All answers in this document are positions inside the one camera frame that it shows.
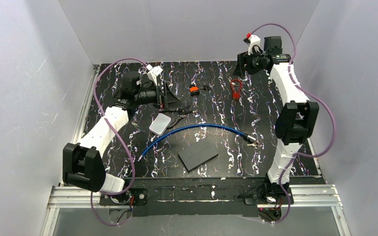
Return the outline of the red cable lock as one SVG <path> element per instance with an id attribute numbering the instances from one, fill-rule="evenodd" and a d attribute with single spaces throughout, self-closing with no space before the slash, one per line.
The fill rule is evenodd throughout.
<path id="1" fill-rule="evenodd" d="M 239 100 L 241 98 L 243 82 L 240 79 L 233 79 L 230 82 L 230 88 L 232 91 L 232 99 L 236 101 Z"/>

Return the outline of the orange black padlock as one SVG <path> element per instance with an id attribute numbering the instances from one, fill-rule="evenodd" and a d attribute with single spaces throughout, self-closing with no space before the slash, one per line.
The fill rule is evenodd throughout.
<path id="1" fill-rule="evenodd" d="M 200 94 L 200 89 L 196 85 L 191 85 L 189 87 L 190 96 L 198 96 Z"/>

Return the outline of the black padlock keys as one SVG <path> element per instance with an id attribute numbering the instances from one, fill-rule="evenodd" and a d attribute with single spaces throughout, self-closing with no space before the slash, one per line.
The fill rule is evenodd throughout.
<path id="1" fill-rule="evenodd" d="M 200 90 L 205 90 L 205 91 L 210 91 L 212 89 L 213 85 L 207 85 L 207 84 L 203 84 L 202 87 L 200 87 L 199 89 Z"/>

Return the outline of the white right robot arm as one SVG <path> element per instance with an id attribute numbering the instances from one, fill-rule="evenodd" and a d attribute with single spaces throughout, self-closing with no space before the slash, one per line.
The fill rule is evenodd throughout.
<path id="1" fill-rule="evenodd" d="M 277 150 L 266 176 L 271 184 L 286 186 L 295 154 L 313 133 L 319 105 L 311 102 L 299 89 L 292 56 L 283 53 L 280 36 L 266 37 L 264 49 L 260 47 L 261 39 L 252 33 L 247 34 L 244 42 L 248 49 L 238 54 L 234 76 L 243 78 L 246 74 L 253 76 L 266 70 L 283 102 L 274 126 L 278 139 Z"/>

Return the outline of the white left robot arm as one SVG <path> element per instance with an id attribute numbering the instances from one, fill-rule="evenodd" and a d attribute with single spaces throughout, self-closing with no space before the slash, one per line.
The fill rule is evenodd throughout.
<path id="1" fill-rule="evenodd" d="M 143 80 L 137 71 L 123 74 L 119 88 L 114 93 L 112 104 L 102 110 L 100 120 L 76 143 L 63 148 L 63 182 L 91 192 L 122 194 L 133 185 L 106 173 L 102 156 L 119 130 L 134 116 L 141 105 L 152 104 L 162 112 L 176 110 L 182 102 L 170 91 L 168 84 L 157 84 L 161 68 L 156 66 Z"/>

